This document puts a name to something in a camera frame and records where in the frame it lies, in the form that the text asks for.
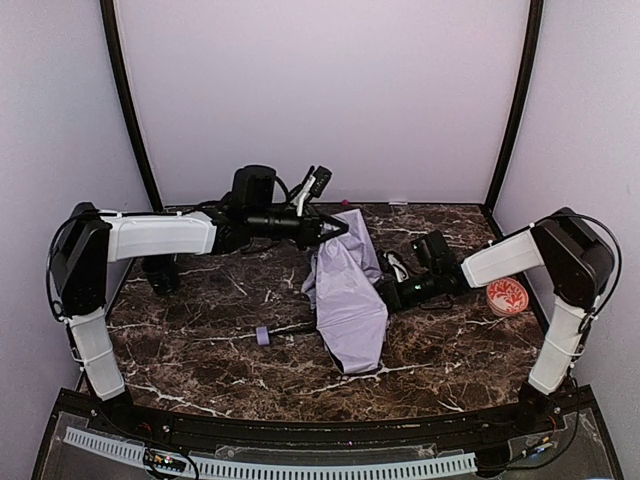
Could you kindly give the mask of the lavender folding umbrella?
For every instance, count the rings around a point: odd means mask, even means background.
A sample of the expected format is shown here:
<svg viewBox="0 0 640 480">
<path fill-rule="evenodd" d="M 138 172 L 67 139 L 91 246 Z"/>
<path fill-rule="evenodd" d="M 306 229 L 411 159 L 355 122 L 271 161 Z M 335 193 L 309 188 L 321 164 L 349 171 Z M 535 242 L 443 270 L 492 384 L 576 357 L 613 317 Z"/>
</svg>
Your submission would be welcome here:
<svg viewBox="0 0 640 480">
<path fill-rule="evenodd" d="M 383 273 L 362 212 L 333 217 L 348 230 L 312 250 L 301 292 L 334 364 L 345 375 L 361 375 L 379 368 L 385 342 L 389 312 L 375 288 Z"/>
</svg>

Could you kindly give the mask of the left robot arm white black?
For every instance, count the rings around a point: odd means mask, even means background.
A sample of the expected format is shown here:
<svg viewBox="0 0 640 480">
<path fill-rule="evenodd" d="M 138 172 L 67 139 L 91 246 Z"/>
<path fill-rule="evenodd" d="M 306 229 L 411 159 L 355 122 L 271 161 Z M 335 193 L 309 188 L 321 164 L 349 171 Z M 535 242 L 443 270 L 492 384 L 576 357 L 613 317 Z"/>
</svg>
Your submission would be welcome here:
<svg viewBox="0 0 640 480">
<path fill-rule="evenodd" d="M 291 240 L 300 250 L 318 247 L 349 230 L 310 204 L 331 177 L 323 166 L 310 167 L 288 189 L 274 168 L 248 165 L 235 172 L 222 199 L 185 211 L 118 212 L 77 204 L 51 240 L 45 285 L 51 314 L 65 325 L 72 357 L 92 393 L 110 401 L 127 391 L 106 326 L 110 265 L 141 259 L 152 289 L 166 295 L 177 287 L 174 262 L 181 254 L 231 254 L 255 239 Z"/>
</svg>

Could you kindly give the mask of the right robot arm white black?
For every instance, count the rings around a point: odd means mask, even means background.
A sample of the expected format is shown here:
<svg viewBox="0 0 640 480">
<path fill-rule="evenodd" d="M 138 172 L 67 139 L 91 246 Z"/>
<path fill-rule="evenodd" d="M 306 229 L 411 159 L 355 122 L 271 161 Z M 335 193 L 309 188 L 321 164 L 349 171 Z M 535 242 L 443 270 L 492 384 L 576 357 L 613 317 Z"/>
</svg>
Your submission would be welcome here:
<svg viewBox="0 0 640 480">
<path fill-rule="evenodd" d="M 440 296 L 457 297 L 498 280 L 521 277 L 535 299 L 549 289 L 543 345 L 527 385 L 539 394 L 555 393 L 584 351 L 591 326 L 611 301 L 622 274 L 623 251 L 602 221 L 564 207 L 459 259 L 433 231 L 411 247 L 423 267 L 398 279 L 386 264 L 375 288 L 390 312 L 417 307 Z"/>
</svg>

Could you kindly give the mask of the red white patterned bowl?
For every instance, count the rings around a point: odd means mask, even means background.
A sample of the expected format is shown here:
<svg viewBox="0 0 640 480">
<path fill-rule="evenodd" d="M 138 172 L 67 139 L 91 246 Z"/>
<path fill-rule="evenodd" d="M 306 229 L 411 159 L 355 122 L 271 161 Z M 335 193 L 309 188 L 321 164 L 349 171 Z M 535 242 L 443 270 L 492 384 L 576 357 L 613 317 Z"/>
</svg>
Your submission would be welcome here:
<svg viewBox="0 0 640 480">
<path fill-rule="evenodd" d="M 517 315 L 529 306 L 529 295 L 524 286 L 509 277 L 491 282 L 486 288 L 486 296 L 489 308 L 499 316 Z"/>
</svg>

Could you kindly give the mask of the dark mug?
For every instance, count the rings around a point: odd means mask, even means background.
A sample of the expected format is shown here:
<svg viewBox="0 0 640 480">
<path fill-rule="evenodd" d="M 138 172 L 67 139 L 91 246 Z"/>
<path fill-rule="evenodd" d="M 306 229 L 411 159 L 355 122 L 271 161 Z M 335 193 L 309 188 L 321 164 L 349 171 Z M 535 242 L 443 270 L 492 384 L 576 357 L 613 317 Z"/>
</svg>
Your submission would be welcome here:
<svg viewBox="0 0 640 480">
<path fill-rule="evenodd" d="M 179 275 L 176 270 L 175 258 L 172 255 L 144 257 L 142 270 L 157 295 L 169 295 L 179 287 Z"/>
</svg>

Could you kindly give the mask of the right black corner post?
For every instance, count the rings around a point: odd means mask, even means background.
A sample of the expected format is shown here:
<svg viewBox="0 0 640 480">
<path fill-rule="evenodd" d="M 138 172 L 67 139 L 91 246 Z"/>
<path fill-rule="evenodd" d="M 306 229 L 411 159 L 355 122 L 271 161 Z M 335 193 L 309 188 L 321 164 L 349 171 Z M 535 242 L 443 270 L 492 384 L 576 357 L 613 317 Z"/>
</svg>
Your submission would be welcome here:
<svg viewBox="0 0 640 480">
<path fill-rule="evenodd" d="M 488 216 L 493 216 L 502 188 L 504 186 L 512 154 L 515 148 L 518 132 L 523 118 L 525 104 L 537 53 L 539 35 L 544 11 L 544 0 L 531 0 L 527 16 L 525 35 L 513 98 L 503 139 L 498 152 L 489 189 L 483 208 Z"/>
</svg>

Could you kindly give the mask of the black corner post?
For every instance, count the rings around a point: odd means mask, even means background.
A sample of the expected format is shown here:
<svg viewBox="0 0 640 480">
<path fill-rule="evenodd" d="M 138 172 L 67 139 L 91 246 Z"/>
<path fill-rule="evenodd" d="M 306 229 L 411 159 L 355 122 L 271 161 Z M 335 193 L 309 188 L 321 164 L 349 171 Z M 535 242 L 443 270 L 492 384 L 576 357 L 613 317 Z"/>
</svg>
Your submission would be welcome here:
<svg viewBox="0 0 640 480">
<path fill-rule="evenodd" d="M 489 189 L 483 208 L 488 216 L 493 216 L 502 188 L 504 186 L 512 154 L 515 148 L 518 132 L 523 118 L 525 104 L 537 53 L 539 35 L 544 11 L 544 0 L 531 0 L 527 16 L 525 35 L 513 98 L 503 139 L 498 152 Z"/>
<path fill-rule="evenodd" d="M 99 5 L 112 75 L 135 163 L 151 208 L 154 211 L 162 211 L 164 205 L 152 172 L 128 79 L 118 27 L 116 2 L 100 0 Z"/>
</svg>

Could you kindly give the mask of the left black corner post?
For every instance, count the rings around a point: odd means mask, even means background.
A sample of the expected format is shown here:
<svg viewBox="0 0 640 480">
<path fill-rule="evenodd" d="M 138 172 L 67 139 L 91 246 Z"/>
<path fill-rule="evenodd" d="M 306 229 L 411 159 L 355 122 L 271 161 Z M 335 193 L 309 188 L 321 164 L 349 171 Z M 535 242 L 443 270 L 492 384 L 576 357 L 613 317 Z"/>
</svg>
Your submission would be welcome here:
<svg viewBox="0 0 640 480">
<path fill-rule="evenodd" d="M 164 205 L 152 172 L 128 79 L 118 27 L 116 2 L 100 0 L 99 5 L 112 75 L 135 163 L 151 208 L 154 211 L 162 211 Z"/>
</svg>

